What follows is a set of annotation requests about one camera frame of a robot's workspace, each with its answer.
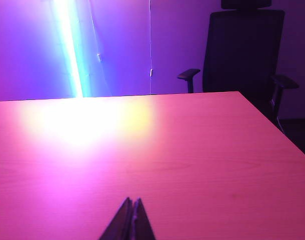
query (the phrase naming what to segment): wooden desk surface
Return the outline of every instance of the wooden desk surface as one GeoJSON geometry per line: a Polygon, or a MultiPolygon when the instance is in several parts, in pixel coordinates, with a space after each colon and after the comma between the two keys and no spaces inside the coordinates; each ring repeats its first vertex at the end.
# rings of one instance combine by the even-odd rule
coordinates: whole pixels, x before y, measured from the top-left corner
{"type": "Polygon", "coordinates": [[[0,240],[305,240],[305,155],[237,92],[0,102],[0,240]]]}

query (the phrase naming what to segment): office chair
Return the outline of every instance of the office chair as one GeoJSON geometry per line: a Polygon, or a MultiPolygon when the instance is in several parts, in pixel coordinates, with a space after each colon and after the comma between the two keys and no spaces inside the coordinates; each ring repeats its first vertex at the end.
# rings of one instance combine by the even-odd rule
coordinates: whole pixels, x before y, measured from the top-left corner
{"type": "MultiPolygon", "coordinates": [[[[203,92],[239,91],[277,127],[284,89],[299,85],[276,74],[285,12],[259,10],[272,0],[221,0],[229,11],[210,15],[202,74],[203,92]]],[[[199,69],[177,76],[194,92],[193,77],[199,69]]]]}

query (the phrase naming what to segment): led light strip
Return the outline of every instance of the led light strip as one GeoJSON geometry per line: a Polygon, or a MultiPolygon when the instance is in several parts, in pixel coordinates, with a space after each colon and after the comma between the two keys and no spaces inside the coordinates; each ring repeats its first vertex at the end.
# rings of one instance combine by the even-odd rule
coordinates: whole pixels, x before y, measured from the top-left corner
{"type": "Polygon", "coordinates": [[[82,98],[83,90],[74,46],[74,38],[72,33],[72,24],[69,14],[69,0],[53,0],[55,11],[57,13],[60,24],[60,32],[62,34],[62,45],[66,48],[71,67],[72,86],[75,91],[75,97],[82,98]]]}

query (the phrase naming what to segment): cable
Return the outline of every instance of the cable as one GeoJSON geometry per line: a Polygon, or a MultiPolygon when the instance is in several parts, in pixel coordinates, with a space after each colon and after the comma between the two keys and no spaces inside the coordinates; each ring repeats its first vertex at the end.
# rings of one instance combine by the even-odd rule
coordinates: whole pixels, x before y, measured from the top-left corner
{"type": "Polygon", "coordinates": [[[149,47],[150,47],[150,74],[149,74],[149,94],[152,94],[153,79],[153,57],[152,57],[152,0],[149,0],[149,47]]]}
{"type": "Polygon", "coordinates": [[[88,0],[88,8],[89,8],[90,19],[91,19],[91,23],[92,23],[93,36],[94,36],[94,39],[96,41],[97,55],[98,55],[99,61],[100,61],[98,37],[97,37],[97,34],[96,34],[96,27],[95,27],[95,22],[94,22],[94,18],[93,18],[93,11],[92,11],[92,5],[91,5],[90,0],[88,0]]]}
{"type": "Polygon", "coordinates": [[[277,122],[278,122],[278,125],[279,125],[280,130],[282,131],[282,133],[283,133],[284,135],[286,135],[286,133],[285,133],[285,131],[284,131],[284,129],[283,129],[281,123],[279,122],[279,116],[277,117],[277,122]]]}

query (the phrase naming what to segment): purple wall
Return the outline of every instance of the purple wall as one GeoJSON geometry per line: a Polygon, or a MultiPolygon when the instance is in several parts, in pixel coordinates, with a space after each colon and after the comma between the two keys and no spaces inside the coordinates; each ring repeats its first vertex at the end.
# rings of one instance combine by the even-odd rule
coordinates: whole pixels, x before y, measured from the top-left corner
{"type": "MultiPolygon", "coordinates": [[[[73,96],[50,2],[0,0],[0,101],[73,96]]],[[[87,1],[77,2],[91,95],[149,94],[149,0],[91,0],[102,63],[87,1]]],[[[176,75],[202,68],[209,15],[221,10],[220,0],[152,0],[151,9],[151,93],[184,93],[176,75]]],[[[281,117],[305,118],[305,0],[274,0],[272,9],[286,11],[277,72],[301,86],[286,92],[281,117]]]]}

